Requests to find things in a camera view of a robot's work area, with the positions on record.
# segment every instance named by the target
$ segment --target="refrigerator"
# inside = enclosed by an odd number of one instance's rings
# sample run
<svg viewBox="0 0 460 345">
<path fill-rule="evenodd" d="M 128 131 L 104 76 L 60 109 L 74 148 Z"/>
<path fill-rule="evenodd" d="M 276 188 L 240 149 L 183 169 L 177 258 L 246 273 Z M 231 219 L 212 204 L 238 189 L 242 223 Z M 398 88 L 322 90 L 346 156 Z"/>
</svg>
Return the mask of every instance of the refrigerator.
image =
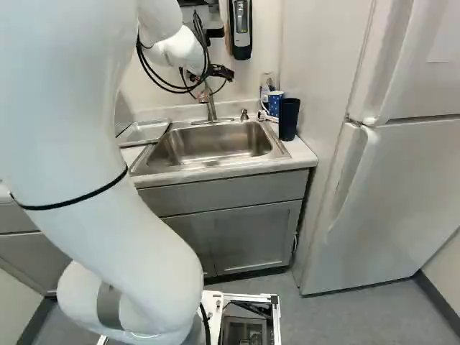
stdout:
<svg viewBox="0 0 460 345">
<path fill-rule="evenodd" d="M 300 231 L 303 295 L 410 277 L 460 226 L 460 1 L 361 2 L 369 16 L 326 186 L 306 203 L 320 211 Z"/>
</svg>

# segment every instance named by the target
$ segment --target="countertop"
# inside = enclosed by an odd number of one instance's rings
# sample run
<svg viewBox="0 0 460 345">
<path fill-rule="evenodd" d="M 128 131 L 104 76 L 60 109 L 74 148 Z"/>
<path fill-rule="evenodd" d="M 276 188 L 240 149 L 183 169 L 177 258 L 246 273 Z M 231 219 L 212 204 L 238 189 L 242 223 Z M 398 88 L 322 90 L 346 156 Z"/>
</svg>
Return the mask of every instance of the countertop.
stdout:
<svg viewBox="0 0 460 345">
<path fill-rule="evenodd" d="M 277 133 L 277 124 L 270 123 Z M 315 167 L 318 158 L 311 149 L 299 138 L 295 137 L 291 142 L 282 142 L 291 157 L 286 157 L 268 162 L 258 162 L 250 165 L 235 165 L 228 167 L 212 167 L 205 170 L 165 172 L 153 175 L 135 176 L 134 184 L 137 188 L 148 188 L 177 183 L 189 183 L 203 180 L 215 180 L 218 178 L 232 178 L 261 173 L 273 173 L 284 170 L 306 169 Z M 122 149 L 123 158 L 130 166 L 140 155 L 143 146 Z M 0 180 L 0 203 L 11 203 L 9 191 L 1 184 Z"/>
</svg>

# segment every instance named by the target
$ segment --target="small sink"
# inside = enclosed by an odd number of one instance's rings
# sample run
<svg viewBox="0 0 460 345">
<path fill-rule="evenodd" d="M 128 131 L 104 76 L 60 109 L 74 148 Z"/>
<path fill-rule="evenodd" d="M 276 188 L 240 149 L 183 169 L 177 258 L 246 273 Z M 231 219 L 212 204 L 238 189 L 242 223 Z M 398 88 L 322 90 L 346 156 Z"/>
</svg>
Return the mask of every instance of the small sink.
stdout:
<svg viewBox="0 0 460 345">
<path fill-rule="evenodd" d="M 194 170 L 289 157 L 267 124 L 255 121 L 193 126 L 173 124 L 134 162 L 132 175 Z"/>
</svg>

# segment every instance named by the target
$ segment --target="white wall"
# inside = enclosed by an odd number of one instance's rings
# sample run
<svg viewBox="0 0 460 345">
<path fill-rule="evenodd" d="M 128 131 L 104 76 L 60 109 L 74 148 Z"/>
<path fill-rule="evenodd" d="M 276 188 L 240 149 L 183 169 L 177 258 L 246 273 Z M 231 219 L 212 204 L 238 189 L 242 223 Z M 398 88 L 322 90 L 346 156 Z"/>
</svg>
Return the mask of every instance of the white wall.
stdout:
<svg viewBox="0 0 460 345">
<path fill-rule="evenodd" d="M 221 17 L 227 21 L 227 0 L 219 0 Z M 252 58 L 236 61 L 226 50 L 224 39 L 212 39 L 210 56 L 212 63 L 223 64 L 235 71 L 235 81 L 227 83 L 216 97 L 216 101 L 238 101 L 257 98 L 262 72 L 279 73 L 281 11 L 283 0 L 253 0 L 253 50 Z M 182 85 L 179 73 L 174 68 L 157 68 L 167 81 Z M 222 79 L 213 78 L 211 87 L 217 88 Z M 121 96 L 133 113 L 159 106 L 177 106 L 196 103 L 190 95 L 175 95 L 159 89 L 144 73 L 134 54 L 131 65 L 121 86 Z"/>
<path fill-rule="evenodd" d="M 318 156 L 293 273 L 301 285 L 357 71 L 372 0 L 285 0 L 281 88 L 301 99 L 299 135 Z"/>
<path fill-rule="evenodd" d="M 422 271 L 460 316 L 460 233 L 457 232 Z"/>
<path fill-rule="evenodd" d="M 1 345 L 15 345 L 42 296 L 0 270 L 0 339 Z"/>
</svg>

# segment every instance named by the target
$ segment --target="gray floor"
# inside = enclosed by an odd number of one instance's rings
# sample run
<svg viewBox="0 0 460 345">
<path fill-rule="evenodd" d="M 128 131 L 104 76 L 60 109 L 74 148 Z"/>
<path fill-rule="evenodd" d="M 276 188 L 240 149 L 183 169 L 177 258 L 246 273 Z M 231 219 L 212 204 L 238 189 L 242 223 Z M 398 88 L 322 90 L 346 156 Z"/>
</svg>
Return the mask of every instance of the gray floor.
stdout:
<svg viewBox="0 0 460 345">
<path fill-rule="evenodd" d="M 460 344 L 412 281 L 305 299 L 299 297 L 289 272 L 208 285 L 206 289 L 279 294 L 284 345 Z M 56 308 L 35 345 L 95 345 L 97 339 Z"/>
</svg>

